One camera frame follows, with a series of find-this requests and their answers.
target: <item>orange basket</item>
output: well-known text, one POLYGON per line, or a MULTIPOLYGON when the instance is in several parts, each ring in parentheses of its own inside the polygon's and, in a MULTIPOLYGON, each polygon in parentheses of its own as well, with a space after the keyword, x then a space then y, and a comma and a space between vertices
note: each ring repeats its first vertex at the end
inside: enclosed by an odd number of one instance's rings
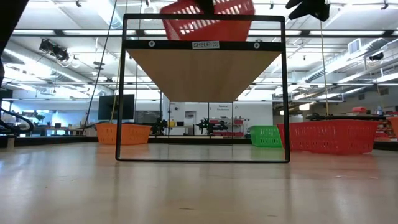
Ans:
MULTIPOLYGON (((379 122, 331 120, 290 123, 290 150, 327 154, 362 154, 373 150, 379 122)), ((285 144, 284 125, 278 124, 285 144)))
MULTIPOLYGON (((161 14, 203 14, 192 0, 163 7, 161 14)), ((252 0, 215 1, 215 14, 254 15, 252 0)), ((163 20, 168 40, 246 41, 251 21, 163 20)))
MULTIPOLYGON (((98 142, 101 144, 116 144, 116 124, 96 124, 98 142)), ((131 146, 147 144, 150 134, 150 126, 136 124, 122 124, 121 144, 131 146)))
POLYGON ((392 130, 394 130, 394 134, 398 138, 398 117, 388 117, 387 119, 391 122, 392 130))

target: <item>green basket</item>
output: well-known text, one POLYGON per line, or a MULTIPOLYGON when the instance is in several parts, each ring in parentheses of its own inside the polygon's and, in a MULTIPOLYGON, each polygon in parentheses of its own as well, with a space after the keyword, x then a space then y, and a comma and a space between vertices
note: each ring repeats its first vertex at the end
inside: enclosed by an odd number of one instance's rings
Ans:
POLYGON ((253 126, 250 135, 253 146, 283 147, 277 126, 253 126))

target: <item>red plastic basket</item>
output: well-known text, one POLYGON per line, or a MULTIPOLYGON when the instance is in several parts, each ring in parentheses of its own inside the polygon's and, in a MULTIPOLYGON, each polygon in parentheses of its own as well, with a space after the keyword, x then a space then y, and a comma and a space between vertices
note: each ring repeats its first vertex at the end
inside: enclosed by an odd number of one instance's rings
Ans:
MULTIPOLYGON (((162 14, 202 14, 192 0, 163 7, 162 14)), ((215 14, 254 15, 252 0, 216 0, 215 14)), ((163 20, 169 40, 246 41, 251 21, 163 20)))
MULTIPOLYGON (((378 124, 358 120, 290 123, 290 150, 339 155, 371 152, 378 124)), ((278 128, 285 143, 284 125, 278 128)))

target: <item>television monitor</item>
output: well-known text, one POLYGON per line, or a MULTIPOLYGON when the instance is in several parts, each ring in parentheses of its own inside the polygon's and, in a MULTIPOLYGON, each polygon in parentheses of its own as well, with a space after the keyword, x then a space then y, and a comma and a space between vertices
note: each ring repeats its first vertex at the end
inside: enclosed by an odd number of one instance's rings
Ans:
MULTIPOLYGON (((122 119, 134 119, 134 94, 123 95, 122 119)), ((99 98, 98 120, 110 120, 112 117, 114 96, 101 96, 99 98)), ((116 96, 113 120, 118 119, 119 96, 116 96)))

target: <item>shelf label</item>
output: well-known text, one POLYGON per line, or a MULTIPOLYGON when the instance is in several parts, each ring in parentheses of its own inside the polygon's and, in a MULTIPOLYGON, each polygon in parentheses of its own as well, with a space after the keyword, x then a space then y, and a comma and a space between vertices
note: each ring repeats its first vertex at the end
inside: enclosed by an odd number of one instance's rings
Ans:
POLYGON ((219 41, 200 41, 192 42, 192 49, 219 49, 219 41))

